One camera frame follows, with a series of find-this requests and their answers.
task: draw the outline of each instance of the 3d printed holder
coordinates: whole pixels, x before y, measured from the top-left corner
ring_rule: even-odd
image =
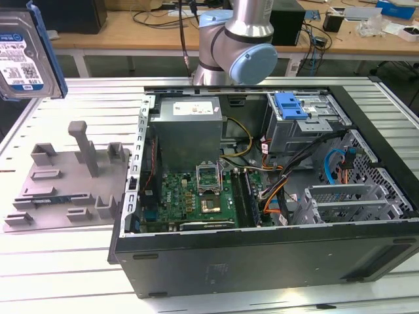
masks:
[[[56,152],[36,144],[34,164],[5,217],[5,232],[112,224],[124,193],[130,151],[121,143],[96,150],[85,121],[72,121],[68,132],[77,152]]]

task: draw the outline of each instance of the gray vertical peg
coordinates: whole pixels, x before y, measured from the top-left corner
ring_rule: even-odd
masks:
[[[73,136],[80,148],[80,153],[86,162],[87,168],[92,178],[99,176],[99,167],[96,162],[96,154],[86,136],[87,124],[85,121],[71,121],[68,126],[68,134]]]

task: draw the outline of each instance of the hard drive label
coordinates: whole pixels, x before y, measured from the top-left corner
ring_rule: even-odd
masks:
[[[0,71],[15,90],[42,90],[44,82],[35,62],[27,56],[27,44],[19,33],[0,33]]]

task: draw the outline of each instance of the floor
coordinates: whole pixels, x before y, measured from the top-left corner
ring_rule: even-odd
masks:
[[[70,56],[58,56],[65,77],[78,77],[75,63]],[[183,58],[180,57],[134,57],[136,64],[135,73],[129,73],[125,57],[115,56],[89,56],[86,58],[93,77],[184,77],[186,75]],[[378,61],[368,61],[361,70],[361,76],[369,75],[369,70],[374,69]],[[191,58],[191,67],[198,65],[198,58]],[[351,77],[357,61],[325,60],[320,67],[319,77]],[[278,60],[272,76],[283,76],[287,67],[287,60]],[[300,76],[308,76],[308,70],[302,70]],[[419,89],[419,80],[411,82],[412,73],[398,64],[388,63],[380,68],[377,76],[404,102],[409,104],[414,94]],[[10,130],[27,101],[0,102],[0,141]],[[418,114],[419,97],[412,104],[412,110]]]

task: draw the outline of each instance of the blue drive bay latch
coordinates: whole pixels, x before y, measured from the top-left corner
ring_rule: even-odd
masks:
[[[306,114],[301,108],[301,102],[293,93],[275,93],[275,103],[284,120],[307,120]]]

